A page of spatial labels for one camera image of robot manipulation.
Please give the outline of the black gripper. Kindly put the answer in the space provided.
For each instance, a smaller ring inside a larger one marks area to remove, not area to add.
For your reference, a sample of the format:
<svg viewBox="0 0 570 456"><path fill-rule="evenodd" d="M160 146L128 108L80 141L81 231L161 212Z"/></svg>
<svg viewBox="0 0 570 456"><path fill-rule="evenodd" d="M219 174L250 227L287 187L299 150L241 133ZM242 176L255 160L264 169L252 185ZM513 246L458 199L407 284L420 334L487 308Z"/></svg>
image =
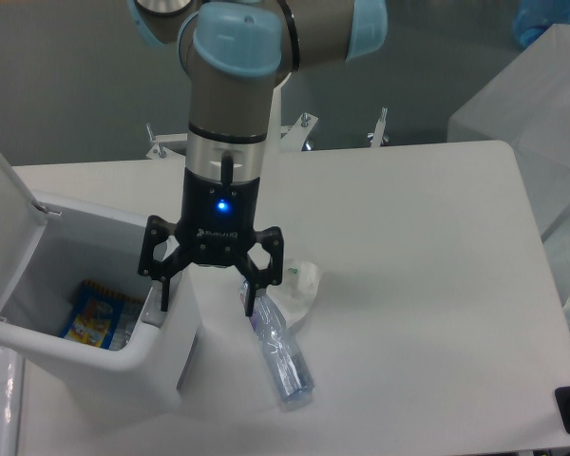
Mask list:
<svg viewBox="0 0 570 456"><path fill-rule="evenodd" d="M144 230L138 266L140 276L161 284L161 311L169 309L171 280L190 264L235 266L248 283L245 315L253 315L257 292L282 283L284 239L279 227L255 231L260 179L224 186L184 170L181 215L177 224L151 215ZM157 246L173 236L178 246L165 259L155 259ZM256 244L270 256L259 269L249 255Z"/></svg>

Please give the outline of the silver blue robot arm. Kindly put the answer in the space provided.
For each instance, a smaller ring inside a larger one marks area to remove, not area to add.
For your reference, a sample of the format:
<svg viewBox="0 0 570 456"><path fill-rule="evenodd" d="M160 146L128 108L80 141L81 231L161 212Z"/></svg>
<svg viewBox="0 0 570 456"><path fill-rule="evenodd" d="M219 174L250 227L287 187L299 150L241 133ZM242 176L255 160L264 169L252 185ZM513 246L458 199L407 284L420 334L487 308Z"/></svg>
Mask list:
<svg viewBox="0 0 570 456"><path fill-rule="evenodd" d="M275 88L291 73L350 61L383 46L385 2L132 1L141 36L175 44L191 82L180 219L148 219L138 272L161 285L191 264L235 267L245 310L282 280L281 230L255 228Z"/></svg>

